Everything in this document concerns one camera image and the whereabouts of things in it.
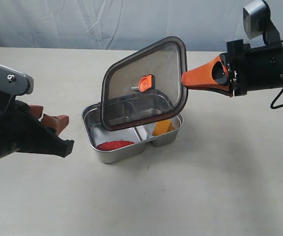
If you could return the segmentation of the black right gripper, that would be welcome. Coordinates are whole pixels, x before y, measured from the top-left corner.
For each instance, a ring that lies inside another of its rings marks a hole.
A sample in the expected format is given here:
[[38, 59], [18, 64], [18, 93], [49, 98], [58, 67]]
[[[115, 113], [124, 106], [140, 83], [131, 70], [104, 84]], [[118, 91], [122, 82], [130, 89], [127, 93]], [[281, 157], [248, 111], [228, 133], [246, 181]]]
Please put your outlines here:
[[226, 68], [220, 55], [182, 74], [182, 84], [193, 90], [216, 92], [228, 97], [250, 91], [283, 88], [283, 45], [251, 48], [242, 39], [226, 43]]

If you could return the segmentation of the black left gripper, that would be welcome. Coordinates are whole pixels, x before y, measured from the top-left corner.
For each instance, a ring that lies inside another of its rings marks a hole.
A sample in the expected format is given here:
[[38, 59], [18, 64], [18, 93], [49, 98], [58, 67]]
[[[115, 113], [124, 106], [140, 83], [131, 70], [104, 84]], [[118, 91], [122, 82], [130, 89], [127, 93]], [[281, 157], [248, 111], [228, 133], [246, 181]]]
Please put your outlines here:
[[59, 137], [68, 124], [67, 115], [49, 116], [0, 91], [0, 159], [15, 152], [68, 156], [74, 141]]

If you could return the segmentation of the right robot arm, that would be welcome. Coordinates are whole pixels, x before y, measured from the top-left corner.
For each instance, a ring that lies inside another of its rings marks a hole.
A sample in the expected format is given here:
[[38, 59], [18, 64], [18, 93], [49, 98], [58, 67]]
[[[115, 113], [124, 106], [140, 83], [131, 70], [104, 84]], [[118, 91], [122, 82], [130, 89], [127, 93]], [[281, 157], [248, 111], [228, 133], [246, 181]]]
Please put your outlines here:
[[251, 48], [243, 40], [229, 41], [227, 51], [182, 74], [188, 89], [244, 96], [250, 91], [283, 88], [283, 45]]

